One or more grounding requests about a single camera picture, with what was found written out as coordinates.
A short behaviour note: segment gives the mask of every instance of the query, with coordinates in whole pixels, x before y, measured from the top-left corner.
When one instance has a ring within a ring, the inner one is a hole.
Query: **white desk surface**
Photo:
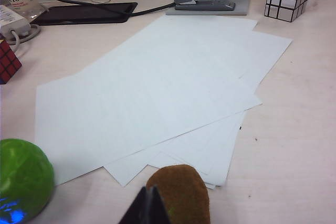
[[[172,0],[122,1],[137,1],[142,10]],[[212,224],[335,223],[335,0],[309,0],[293,23],[264,17],[264,6],[265,0],[251,0],[247,18],[259,21],[254,30],[293,43],[257,90],[263,105],[245,117],[226,184],[208,190]],[[33,142],[37,85],[77,72],[161,15],[42,27],[17,52],[23,67],[1,86],[1,137]],[[155,171],[145,168],[125,188],[103,168],[88,173],[56,187],[30,223],[118,223]]]

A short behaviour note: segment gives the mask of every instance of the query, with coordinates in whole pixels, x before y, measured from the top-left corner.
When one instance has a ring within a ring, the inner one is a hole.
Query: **smartphone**
[[[119,14],[113,11],[131,14],[137,6],[137,3],[132,2],[98,5],[97,7],[90,5],[66,5],[51,7],[49,11],[45,11],[36,19],[34,19],[31,24],[50,26],[123,23],[128,20],[130,15]]]

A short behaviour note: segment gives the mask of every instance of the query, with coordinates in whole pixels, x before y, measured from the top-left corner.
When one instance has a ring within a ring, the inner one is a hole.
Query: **stack of paper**
[[[163,16],[79,73],[39,86],[36,143],[61,184],[104,166],[190,164],[222,185],[244,111],[291,40],[248,19]]]

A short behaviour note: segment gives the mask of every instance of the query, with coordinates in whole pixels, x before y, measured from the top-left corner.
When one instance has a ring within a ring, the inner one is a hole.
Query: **green stress ball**
[[[35,144],[20,139],[0,141],[0,224],[25,222],[48,202],[54,170]]]

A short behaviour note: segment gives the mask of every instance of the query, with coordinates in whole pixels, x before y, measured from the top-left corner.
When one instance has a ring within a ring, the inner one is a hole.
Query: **brown plush toy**
[[[156,185],[172,224],[210,224],[209,196],[197,171],[189,165],[163,167],[147,181]]]

